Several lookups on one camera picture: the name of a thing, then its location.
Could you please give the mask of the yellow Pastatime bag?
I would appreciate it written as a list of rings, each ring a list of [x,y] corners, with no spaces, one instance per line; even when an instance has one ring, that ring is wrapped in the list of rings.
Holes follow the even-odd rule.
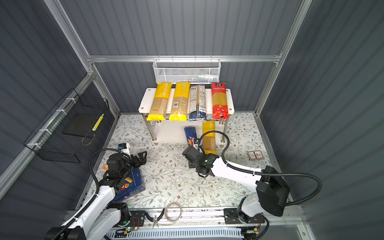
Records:
[[[187,121],[190,87],[191,83],[188,82],[176,83],[171,114],[169,117],[170,121]]]
[[[209,131],[215,131],[215,122],[207,121],[203,122],[203,134]],[[206,154],[217,154],[216,151],[216,134],[209,133],[203,137],[202,147]]]
[[[164,121],[172,83],[159,83],[151,106],[147,121]]]

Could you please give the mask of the blue Barilla pasta box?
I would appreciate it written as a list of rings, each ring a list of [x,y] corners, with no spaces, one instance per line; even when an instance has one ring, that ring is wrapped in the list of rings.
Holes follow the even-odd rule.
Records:
[[[121,202],[128,198],[143,192],[146,189],[141,170],[139,168],[132,169],[132,172],[125,178],[121,190],[113,199],[113,202]]]

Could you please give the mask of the blue Barilla spaghetti box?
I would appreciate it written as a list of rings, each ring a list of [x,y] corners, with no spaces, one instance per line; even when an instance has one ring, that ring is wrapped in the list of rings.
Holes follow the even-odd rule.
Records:
[[[195,127],[184,127],[187,143],[189,146],[194,146],[197,140],[197,132]]]

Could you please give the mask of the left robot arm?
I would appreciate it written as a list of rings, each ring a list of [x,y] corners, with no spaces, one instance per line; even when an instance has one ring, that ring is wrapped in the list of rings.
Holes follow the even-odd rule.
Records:
[[[60,227],[51,228],[46,240],[101,240],[115,225],[126,225],[131,215],[127,204],[115,203],[126,178],[133,169],[147,163],[148,152],[128,155],[118,149],[107,160],[108,170],[99,181],[91,171],[96,184],[94,195]]]

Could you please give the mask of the clear blue spaghetti bag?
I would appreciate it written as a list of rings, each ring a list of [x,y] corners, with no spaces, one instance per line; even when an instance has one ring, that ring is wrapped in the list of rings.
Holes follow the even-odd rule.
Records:
[[[189,121],[207,121],[205,85],[194,85],[190,88]]]

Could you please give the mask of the red spaghetti bag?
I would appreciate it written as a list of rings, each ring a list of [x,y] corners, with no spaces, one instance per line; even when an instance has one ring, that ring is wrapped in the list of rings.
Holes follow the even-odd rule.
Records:
[[[214,120],[226,120],[229,117],[227,89],[225,83],[211,83]]]

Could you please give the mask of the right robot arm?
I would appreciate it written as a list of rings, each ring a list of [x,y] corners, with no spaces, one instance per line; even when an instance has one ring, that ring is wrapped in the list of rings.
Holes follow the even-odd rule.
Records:
[[[206,152],[202,145],[203,138],[208,134],[221,134],[227,139],[222,155]],[[187,147],[182,155],[194,166],[198,175],[202,178],[208,176],[229,179],[247,187],[252,193],[242,198],[237,216],[242,223],[248,223],[254,216],[267,212],[273,216],[281,217],[285,207],[299,205],[315,197],[322,189],[320,178],[306,173],[279,173],[275,168],[266,166],[264,169],[255,169],[229,162],[225,158],[225,152],[229,148],[229,137],[220,131],[208,131],[196,140],[199,146]],[[303,177],[315,180],[316,189],[306,197],[288,202],[290,187],[283,177]]]

